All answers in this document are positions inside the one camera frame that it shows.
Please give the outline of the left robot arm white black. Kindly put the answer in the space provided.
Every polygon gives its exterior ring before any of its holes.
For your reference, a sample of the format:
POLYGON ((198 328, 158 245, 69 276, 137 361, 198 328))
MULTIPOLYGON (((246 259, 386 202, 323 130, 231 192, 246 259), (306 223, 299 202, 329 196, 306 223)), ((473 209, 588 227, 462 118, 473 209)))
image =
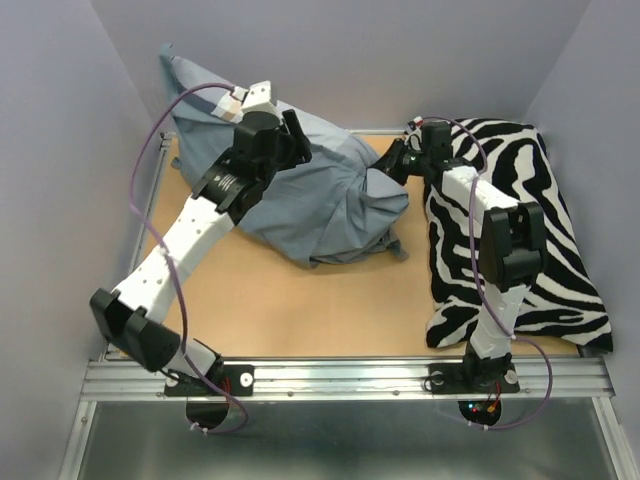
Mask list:
POLYGON ((172 302, 186 304, 185 281, 262 199, 274 176, 310 159, 310 142, 294 110, 244 114, 231 146, 196 182, 156 247, 116 287, 92 295, 89 305, 102 336, 149 372, 180 373, 202 394, 220 388, 221 355, 163 322, 172 302))

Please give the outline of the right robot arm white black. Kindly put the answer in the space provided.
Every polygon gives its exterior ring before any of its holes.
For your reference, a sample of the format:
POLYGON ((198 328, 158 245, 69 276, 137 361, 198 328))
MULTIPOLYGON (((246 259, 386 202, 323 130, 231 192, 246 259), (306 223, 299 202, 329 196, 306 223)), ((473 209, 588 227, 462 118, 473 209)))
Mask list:
POLYGON ((546 261, 544 212, 536 202, 501 192, 471 162, 455 156, 452 129, 457 124, 439 117, 414 119, 406 137, 395 140, 374 166, 400 184, 419 176, 467 207, 481 309, 462 360, 431 365, 429 391, 475 394, 505 387, 516 392, 511 344, 521 305, 546 261))

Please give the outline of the blue-grey pillowcase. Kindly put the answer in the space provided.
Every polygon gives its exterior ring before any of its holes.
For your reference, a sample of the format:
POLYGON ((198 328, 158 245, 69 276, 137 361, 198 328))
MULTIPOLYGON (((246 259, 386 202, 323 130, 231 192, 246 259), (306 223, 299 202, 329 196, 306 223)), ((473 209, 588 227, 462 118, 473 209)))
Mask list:
MULTIPOLYGON (((211 88, 174 108, 178 169, 189 186, 231 146, 239 107, 230 92, 211 88)), ((306 268, 385 252, 407 259, 395 232, 409 206, 405 187, 375 168, 378 155, 364 140, 302 109, 296 114, 312 158, 277 173, 240 229, 306 268)))

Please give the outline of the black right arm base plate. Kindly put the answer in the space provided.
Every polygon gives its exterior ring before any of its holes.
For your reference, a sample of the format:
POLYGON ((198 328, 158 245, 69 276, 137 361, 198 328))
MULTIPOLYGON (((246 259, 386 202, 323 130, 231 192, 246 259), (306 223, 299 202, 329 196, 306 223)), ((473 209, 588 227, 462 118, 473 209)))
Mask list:
POLYGON ((520 384, 513 364, 473 371, 458 363, 431 363, 422 379, 423 389, 435 395, 475 395, 518 393, 520 384))

